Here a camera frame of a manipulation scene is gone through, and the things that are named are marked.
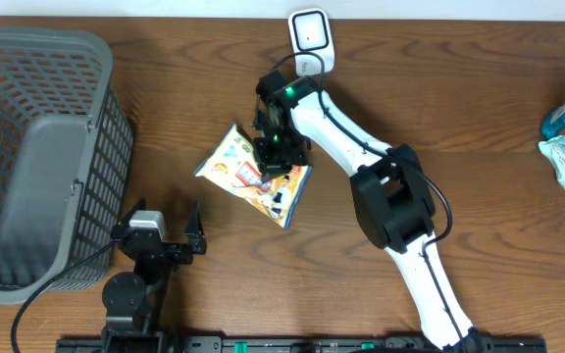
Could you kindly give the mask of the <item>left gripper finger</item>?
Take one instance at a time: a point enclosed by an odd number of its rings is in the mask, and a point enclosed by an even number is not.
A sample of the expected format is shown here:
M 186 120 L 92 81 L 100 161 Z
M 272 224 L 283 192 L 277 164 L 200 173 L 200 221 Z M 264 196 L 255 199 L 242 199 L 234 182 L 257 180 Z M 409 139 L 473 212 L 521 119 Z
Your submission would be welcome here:
M 123 221 L 129 221 L 136 212 L 138 211 L 145 211 L 146 210 L 146 200 L 144 198 L 140 198 L 132 208 L 125 213 L 122 217 Z
M 183 234 L 193 254 L 205 254 L 207 252 L 207 239 L 201 222 L 200 205 L 198 203 L 195 203 L 191 210 Z

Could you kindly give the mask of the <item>yellow snack bag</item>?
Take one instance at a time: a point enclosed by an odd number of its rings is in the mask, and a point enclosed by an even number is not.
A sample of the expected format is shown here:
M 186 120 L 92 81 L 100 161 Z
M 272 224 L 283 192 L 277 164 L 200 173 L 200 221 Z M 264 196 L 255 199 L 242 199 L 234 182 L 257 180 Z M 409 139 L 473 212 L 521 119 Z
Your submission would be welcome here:
M 195 170 L 224 191 L 243 199 L 281 227 L 290 227 L 310 166 L 293 166 L 290 172 L 263 181 L 253 156 L 252 143 L 232 124 L 213 153 Z

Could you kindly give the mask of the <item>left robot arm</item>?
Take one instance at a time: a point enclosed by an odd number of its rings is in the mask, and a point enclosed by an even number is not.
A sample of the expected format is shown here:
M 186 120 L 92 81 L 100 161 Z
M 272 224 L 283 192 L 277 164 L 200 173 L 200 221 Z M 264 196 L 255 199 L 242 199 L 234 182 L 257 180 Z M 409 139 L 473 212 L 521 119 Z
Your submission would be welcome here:
M 101 334 L 103 352 L 173 352 L 180 341 L 158 328 L 169 278 L 193 257 L 204 255 L 207 240 L 200 220 L 200 207 L 194 205 L 183 243 L 167 242 L 166 224 L 159 211 L 148 211 L 139 199 L 111 230 L 119 250 L 134 260 L 130 272 L 112 276 L 102 291 L 106 325 Z

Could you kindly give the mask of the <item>teal wet wipes pack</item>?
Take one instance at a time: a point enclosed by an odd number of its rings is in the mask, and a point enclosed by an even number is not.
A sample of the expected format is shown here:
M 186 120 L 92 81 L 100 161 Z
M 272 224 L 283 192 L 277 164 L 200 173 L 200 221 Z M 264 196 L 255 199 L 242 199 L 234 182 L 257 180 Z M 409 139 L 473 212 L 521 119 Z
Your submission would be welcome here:
M 565 189 L 565 136 L 558 135 L 540 141 L 538 144 L 540 153 L 551 163 L 556 180 Z

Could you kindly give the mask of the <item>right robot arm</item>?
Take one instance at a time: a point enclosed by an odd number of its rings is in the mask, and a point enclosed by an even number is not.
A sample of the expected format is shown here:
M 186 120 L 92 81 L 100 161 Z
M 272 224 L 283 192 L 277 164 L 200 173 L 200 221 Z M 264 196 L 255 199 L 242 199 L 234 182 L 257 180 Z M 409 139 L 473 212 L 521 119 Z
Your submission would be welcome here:
M 481 339 L 452 290 L 438 255 L 434 201 L 443 196 L 415 151 L 392 148 L 348 118 L 309 76 L 293 82 L 262 76 L 257 94 L 254 158 L 264 180 L 305 166 L 319 145 L 349 177 L 355 216 L 370 242 L 395 262 L 436 348 L 480 352 Z

